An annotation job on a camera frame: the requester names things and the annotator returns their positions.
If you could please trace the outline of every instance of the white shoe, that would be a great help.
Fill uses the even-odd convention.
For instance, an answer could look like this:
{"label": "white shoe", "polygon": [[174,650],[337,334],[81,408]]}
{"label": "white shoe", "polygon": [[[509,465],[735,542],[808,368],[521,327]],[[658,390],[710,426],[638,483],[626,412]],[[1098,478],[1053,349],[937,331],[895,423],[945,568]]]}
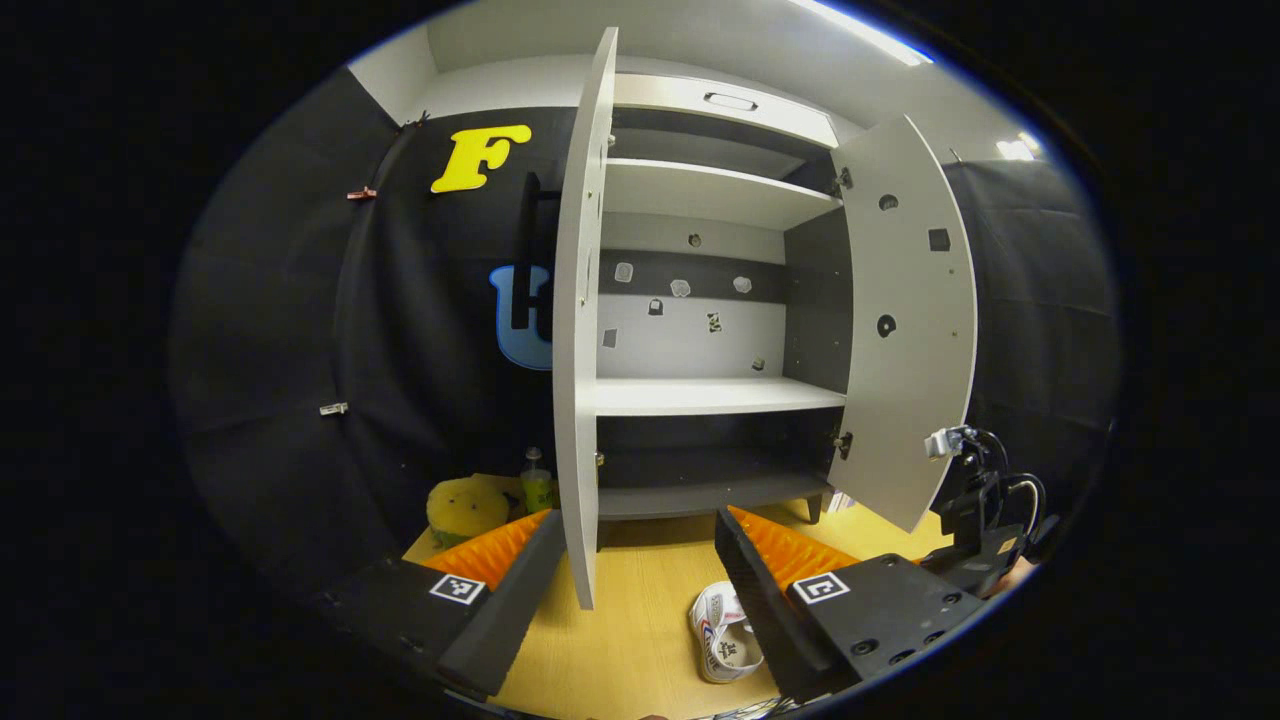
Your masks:
{"label": "white shoe", "polygon": [[710,683],[732,683],[764,662],[760,643],[728,580],[708,585],[689,609],[689,623],[701,646],[701,674]]}

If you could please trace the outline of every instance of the ceiling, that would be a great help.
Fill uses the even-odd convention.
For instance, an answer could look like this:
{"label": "ceiling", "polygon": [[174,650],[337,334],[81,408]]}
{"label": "ceiling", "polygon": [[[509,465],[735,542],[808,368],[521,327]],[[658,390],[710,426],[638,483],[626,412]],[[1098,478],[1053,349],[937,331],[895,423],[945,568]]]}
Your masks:
{"label": "ceiling", "polygon": [[1023,129],[941,65],[905,65],[786,0],[476,0],[431,19],[429,36],[445,73],[591,54],[609,26],[620,28],[620,55],[748,78],[863,128],[908,113],[943,161],[946,147],[997,156],[995,142]]}

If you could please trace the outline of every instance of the cabinet door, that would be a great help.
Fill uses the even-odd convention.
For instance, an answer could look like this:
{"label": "cabinet door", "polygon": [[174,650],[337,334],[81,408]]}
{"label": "cabinet door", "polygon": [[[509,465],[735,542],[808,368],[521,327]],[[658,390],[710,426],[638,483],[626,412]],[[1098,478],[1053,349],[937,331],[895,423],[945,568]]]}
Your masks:
{"label": "cabinet door", "polygon": [[613,126],[618,28],[604,31],[570,136],[556,240],[552,310],[552,392],[564,541],[577,600],[595,598],[595,342],[600,284],[604,160]]}
{"label": "cabinet door", "polygon": [[913,532],[950,459],[924,438],[969,407],[978,342],[973,261],[942,167],[910,118],[883,122],[832,151],[852,261],[854,329],[841,436],[827,480]]}

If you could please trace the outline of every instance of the green bottle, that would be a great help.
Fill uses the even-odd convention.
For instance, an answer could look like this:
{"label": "green bottle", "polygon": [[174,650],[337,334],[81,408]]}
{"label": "green bottle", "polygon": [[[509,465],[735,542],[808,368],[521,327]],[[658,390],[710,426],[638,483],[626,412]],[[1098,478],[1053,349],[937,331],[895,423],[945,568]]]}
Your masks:
{"label": "green bottle", "polygon": [[520,484],[525,488],[525,507],[532,515],[554,505],[556,491],[552,487],[550,471],[538,466],[538,461],[543,459],[543,451],[530,447],[525,451],[525,459],[529,462],[520,473]]}

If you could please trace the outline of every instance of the yellow plush toy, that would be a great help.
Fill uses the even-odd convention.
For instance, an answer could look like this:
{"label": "yellow plush toy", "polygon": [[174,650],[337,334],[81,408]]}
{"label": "yellow plush toy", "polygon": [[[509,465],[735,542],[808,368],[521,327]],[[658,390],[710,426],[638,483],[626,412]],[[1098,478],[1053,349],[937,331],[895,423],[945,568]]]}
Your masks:
{"label": "yellow plush toy", "polygon": [[509,510],[507,496],[481,477],[444,480],[426,497],[426,520],[444,547],[503,525]]}

